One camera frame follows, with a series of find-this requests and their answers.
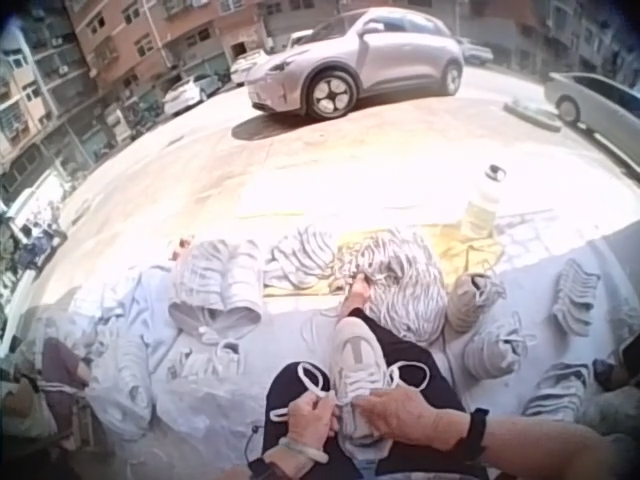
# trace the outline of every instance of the foot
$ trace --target foot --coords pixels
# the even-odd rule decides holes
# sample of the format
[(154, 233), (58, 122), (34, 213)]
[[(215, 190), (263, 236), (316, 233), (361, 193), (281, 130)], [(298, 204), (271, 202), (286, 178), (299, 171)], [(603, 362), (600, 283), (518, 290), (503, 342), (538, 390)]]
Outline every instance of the foot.
[(593, 366), (593, 378), (596, 383), (605, 392), (611, 391), (615, 365), (601, 358), (596, 358), (591, 365)]
[(364, 308), (371, 297), (371, 287), (364, 273), (359, 273), (351, 284), (349, 293), (342, 302), (338, 320), (349, 316), (349, 312), (354, 308)]

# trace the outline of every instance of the yellow cloth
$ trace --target yellow cloth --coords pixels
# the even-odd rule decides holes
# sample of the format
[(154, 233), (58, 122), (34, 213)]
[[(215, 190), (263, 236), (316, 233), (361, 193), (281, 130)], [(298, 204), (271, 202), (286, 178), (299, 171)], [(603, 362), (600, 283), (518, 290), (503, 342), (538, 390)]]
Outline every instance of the yellow cloth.
[[(419, 227), (424, 238), (433, 248), (444, 275), (445, 284), (449, 287), (454, 280), (466, 271), (485, 272), (494, 267), (503, 253), (502, 245), (495, 237), (469, 240), (460, 235), (457, 225), (424, 225)], [(351, 232), (338, 242), (338, 251), (353, 248), (368, 236), (383, 230)], [(283, 290), (267, 287), (266, 297), (330, 295), (329, 285), (332, 279), (323, 280), (308, 290)]]

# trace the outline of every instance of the person's right hand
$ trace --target person's right hand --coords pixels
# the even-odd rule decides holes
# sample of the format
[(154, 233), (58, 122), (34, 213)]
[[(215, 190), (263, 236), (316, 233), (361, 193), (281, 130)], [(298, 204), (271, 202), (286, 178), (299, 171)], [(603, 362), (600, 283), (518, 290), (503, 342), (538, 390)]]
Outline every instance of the person's right hand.
[(409, 445), (428, 445), (437, 410), (417, 390), (398, 385), (356, 397), (353, 403), (379, 435)]

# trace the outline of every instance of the parked car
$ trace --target parked car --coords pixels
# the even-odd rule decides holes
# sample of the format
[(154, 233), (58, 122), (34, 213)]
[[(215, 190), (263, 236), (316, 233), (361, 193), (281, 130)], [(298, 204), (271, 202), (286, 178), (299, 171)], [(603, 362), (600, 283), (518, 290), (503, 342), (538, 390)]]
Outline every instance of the parked car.
[(241, 87), (247, 79), (247, 75), (253, 67), (266, 62), (269, 55), (262, 49), (252, 50), (251, 52), (240, 55), (231, 65), (231, 81), (236, 86)]
[(292, 48), (300, 45), (309, 35), (311, 35), (312, 32), (313, 30), (301, 30), (299, 32), (292, 33), (289, 37), (289, 42), (287, 43), (287, 50), (291, 50)]
[(466, 63), (485, 65), (493, 62), (493, 51), (490, 48), (473, 43), (470, 38), (458, 37), (456, 41), (462, 48), (462, 55)]
[(164, 96), (164, 113), (177, 116), (207, 101), (220, 88), (213, 75), (199, 73), (176, 83)]
[(247, 89), (256, 110), (326, 120), (346, 115), (359, 98), (407, 87), (455, 95), (463, 64), (460, 45), (440, 20), (369, 8), (330, 19), (302, 44), (254, 67)]
[(551, 73), (544, 94), (570, 125), (597, 132), (640, 167), (640, 95), (590, 73)]

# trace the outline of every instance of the curb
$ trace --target curb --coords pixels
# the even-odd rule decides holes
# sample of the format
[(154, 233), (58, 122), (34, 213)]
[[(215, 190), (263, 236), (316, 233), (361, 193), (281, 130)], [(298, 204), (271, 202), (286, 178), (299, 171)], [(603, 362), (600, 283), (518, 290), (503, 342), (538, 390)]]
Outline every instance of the curb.
[(518, 117), (538, 128), (542, 128), (549, 132), (558, 133), (562, 130), (562, 123), (549, 110), (537, 107), (535, 105), (520, 102), (514, 99), (506, 102), (502, 109), (511, 115)]

